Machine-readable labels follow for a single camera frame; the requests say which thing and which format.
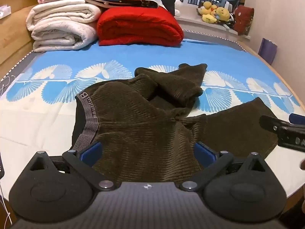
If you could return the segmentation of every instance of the bed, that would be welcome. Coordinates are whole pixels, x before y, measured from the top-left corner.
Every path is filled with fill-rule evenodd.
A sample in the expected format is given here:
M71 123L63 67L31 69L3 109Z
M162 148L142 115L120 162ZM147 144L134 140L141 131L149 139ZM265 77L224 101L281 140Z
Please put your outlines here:
M0 0L12 15L0 21L0 153L4 196L35 152L61 155L71 147L75 95L104 80L129 79L137 67L170 72L206 63L203 95L190 116L212 114L260 97L282 120L305 107L280 75L241 42L184 31L179 47L95 42L78 51L34 53L25 18L37 0ZM277 146L266 161L287 197L300 189L304 153Z

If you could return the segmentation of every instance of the stack of bedding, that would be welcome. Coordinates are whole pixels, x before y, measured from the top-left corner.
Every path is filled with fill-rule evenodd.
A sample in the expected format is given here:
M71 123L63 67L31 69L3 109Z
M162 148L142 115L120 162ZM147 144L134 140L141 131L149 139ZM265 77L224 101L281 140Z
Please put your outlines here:
M183 32L173 15L179 14L174 9L179 0L161 1L159 6L154 0L38 0L26 26L35 52L78 50L97 36L100 45L178 46Z
M101 10L85 0L60 0L33 7L26 27L35 40L34 52L78 50L97 39Z

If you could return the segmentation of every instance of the red comforter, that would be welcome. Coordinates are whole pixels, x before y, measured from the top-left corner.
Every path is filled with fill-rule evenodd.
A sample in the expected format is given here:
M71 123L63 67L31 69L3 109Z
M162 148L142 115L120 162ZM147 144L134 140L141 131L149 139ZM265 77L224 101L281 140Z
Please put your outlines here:
M164 8L113 7L97 23L99 45L148 43L177 46L183 31Z

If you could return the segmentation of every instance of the window sill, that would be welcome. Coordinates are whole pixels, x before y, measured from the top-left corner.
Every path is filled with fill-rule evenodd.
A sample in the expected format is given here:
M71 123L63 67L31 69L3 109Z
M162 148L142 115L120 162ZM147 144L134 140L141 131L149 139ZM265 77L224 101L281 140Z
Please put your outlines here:
M200 25L200 27L211 27L211 28L215 28L217 30L222 30L222 31L225 31L225 32L228 32L228 33L231 33L231 34L234 34L236 36L238 36L238 33L233 30L233 29L227 29L225 28L224 26L221 26L221 25L217 25L217 24L209 24L209 23L206 23L204 21L202 21L202 19L198 16L198 18L187 18L186 16L175 16L176 20L179 22L188 22L188 23L192 23L192 24L197 24L198 26ZM246 36L246 35L242 35L240 37L243 37L243 38L246 38L246 39L251 39L250 36Z

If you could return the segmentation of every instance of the yellow duck plush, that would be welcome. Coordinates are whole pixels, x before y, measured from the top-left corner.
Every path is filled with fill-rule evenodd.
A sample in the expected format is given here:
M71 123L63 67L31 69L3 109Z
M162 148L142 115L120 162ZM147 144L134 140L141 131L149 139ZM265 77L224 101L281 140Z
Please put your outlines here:
M217 21L217 19L212 15L202 15L202 20L210 24L213 24Z
M215 9L217 9L216 5L212 5L210 2L204 2L203 6L198 8L198 12L201 15L210 15Z
M219 21L228 22L230 19L230 12L226 8L219 7L216 9L215 13L213 11L213 16Z

